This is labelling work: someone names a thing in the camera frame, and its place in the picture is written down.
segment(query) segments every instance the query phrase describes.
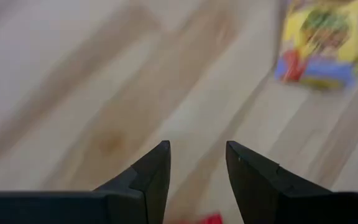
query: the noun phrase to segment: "wooden floor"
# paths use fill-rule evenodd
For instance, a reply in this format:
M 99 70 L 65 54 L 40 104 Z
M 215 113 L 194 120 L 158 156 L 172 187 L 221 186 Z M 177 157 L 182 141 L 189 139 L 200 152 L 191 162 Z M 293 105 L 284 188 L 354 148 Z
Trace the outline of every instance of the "wooden floor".
M 276 0 L 0 0 L 0 190 L 92 189 L 161 140 L 166 220 L 241 223 L 224 147 L 358 190 L 358 84 L 271 75 Z

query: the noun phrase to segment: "wood grain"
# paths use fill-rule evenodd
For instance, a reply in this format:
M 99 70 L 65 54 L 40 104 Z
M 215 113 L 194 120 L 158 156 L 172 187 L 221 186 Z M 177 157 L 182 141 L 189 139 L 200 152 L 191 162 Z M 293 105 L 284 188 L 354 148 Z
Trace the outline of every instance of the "wood grain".
M 274 0 L 0 0 L 0 190 L 88 190 L 171 141 L 165 219 L 241 223 L 236 140 L 358 190 L 358 82 L 283 85 Z

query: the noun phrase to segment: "red object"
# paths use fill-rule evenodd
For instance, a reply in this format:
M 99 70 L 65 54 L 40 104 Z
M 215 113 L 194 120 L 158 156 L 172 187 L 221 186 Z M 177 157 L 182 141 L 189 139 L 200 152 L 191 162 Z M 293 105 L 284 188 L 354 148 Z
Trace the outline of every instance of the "red object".
M 283 81 L 298 82 L 303 72 L 305 72 L 308 63 L 307 60 L 303 64 L 300 63 L 300 55 L 297 50 L 289 50 L 284 53 L 284 60 L 287 63 L 288 71 L 283 77 Z
M 221 214 L 214 214 L 201 220 L 198 224 L 223 224 L 223 219 Z

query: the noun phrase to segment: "red item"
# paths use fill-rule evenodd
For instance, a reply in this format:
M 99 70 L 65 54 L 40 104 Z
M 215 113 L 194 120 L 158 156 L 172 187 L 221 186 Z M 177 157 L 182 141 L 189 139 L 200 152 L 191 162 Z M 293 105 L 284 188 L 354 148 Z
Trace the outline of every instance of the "red item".
M 284 59 L 287 63 L 288 71 L 283 76 L 283 81 L 298 82 L 308 66 L 307 60 L 301 64 L 299 51 L 297 50 L 289 50 L 285 52 Z
M 206 217 L 197 224 L 223 224 L 223 219 L 221 214 L 214 214 Z

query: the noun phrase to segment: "toy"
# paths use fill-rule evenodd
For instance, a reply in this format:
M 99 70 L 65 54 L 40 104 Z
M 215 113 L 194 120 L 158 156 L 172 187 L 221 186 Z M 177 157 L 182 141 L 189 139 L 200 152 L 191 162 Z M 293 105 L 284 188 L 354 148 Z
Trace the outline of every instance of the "toy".
M 179 222 L 178 224 L 223 224 L 223 218 L 220 213 L 215 213 L 197 222 Z
M 275 77 L 337 89 L 357 72 L 358 0 L 291 0 Z

